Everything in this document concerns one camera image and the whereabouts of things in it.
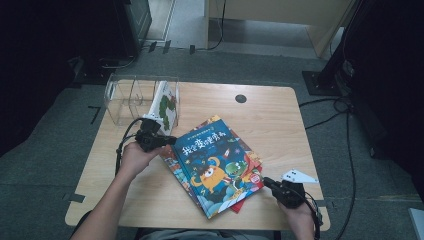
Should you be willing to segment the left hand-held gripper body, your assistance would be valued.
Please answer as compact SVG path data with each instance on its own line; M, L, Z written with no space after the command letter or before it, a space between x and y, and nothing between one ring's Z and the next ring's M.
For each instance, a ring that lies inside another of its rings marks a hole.
M160 147L160 139L157 133L161 125L150 118L141 118L140 129L136 132L136 142L145 152L150 152Z

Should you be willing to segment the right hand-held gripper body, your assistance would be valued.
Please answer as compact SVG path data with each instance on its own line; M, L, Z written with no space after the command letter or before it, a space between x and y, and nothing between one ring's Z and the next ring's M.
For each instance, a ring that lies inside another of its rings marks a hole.
M277 200L286 208L296 209L306 200L304 184L318 184L319 180L297 169L291 169L276 181Z

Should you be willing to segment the clear acrylic book rack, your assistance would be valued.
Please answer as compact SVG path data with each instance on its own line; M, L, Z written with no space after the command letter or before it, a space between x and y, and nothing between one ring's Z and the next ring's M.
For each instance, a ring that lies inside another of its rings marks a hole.
M106 84L104 102L114 124L126 126L132 120L146 115L160 81L168 81L176 88L178 103L174 126L177 126L180 102L177 77L111 74Z

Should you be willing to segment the white caterpillar picture book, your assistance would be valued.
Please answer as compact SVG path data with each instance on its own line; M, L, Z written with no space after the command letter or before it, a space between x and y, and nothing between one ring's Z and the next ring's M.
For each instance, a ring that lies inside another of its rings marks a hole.
M146 117L158 122L160 132L169 136L177 119L178 94L168 81L160 81L155 89L154 98Z

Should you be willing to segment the red picture book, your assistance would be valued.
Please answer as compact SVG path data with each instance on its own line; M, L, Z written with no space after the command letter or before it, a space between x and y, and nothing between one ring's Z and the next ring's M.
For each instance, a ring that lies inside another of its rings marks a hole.
M262 160L254 151L247 151L243 162L229 164L226 171L233 177L233 185L237 188L238 200L231 206L231 210L238 213L245 199L264 186Z

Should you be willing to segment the person's right hand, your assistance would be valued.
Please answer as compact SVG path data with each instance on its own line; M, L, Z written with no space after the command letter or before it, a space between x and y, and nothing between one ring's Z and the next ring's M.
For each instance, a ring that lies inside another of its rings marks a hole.
M282 203L278 203L278 206L286 215L289 227L293 232L306 230L314 231L312 212L306 203L303 203L295 209L287 208Z

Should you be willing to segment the person's left hand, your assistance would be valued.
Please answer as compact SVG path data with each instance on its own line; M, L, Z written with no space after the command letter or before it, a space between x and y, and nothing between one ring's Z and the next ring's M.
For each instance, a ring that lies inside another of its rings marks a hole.
M156 148L150 152L145 152L138 143L131 142L124 148L121 166L117 177L126 182L131 182L141 173L149 163L163 151L163 148Z

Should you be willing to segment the person's grey clothing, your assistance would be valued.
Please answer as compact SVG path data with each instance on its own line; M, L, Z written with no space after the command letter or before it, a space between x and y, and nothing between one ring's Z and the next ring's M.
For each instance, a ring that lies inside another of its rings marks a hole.
M190 230L140 228L134 240L281 240L274 233L236 230Z

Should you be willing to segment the black floor stand base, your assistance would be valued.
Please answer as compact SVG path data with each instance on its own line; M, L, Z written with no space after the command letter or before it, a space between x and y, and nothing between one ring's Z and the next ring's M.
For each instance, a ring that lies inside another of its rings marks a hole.
M82 85L106 85L113 69L102 66L92 66L81 57L74 57L68 61L74 72L74 79L69 84L70 88L80 88Z

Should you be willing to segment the black metal stand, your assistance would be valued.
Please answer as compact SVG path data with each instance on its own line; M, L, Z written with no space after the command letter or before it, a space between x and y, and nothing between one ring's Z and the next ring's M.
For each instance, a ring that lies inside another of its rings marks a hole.
M339 21L339 27L344 25L340 43L331 55L329 61L321 71L303 71L302 77L308 93L316 96L341 96L338 84L338 75L346 61L346 43L352 25L357 18L364 0L350 0L349 9L345 11Z

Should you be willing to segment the black equipment cabinet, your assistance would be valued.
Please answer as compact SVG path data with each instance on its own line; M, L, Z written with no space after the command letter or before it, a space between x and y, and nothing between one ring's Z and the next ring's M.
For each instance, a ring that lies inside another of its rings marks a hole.
M128 57L137 57L152 23L148 0L113 0Z

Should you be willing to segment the white panel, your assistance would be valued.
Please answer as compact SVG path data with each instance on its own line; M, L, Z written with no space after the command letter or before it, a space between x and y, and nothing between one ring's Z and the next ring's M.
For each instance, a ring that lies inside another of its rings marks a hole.
M418 240L424 240L424 210L409 208L409 215Z

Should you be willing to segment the dark curtain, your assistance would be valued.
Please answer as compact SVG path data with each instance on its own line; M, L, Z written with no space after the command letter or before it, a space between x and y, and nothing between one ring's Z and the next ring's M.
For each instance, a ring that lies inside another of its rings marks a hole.
M345 54L373 146L411 175L424 201L424 0L363 0Z
M82 0L0 0L0 157L23 143L75 78Z

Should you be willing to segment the light wooden cabinet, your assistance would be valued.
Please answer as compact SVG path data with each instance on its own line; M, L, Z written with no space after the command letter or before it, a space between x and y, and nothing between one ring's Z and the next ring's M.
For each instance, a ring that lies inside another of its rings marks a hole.
M206 28L211 18L306 25L315 54L322 57L357 0L204 0Z

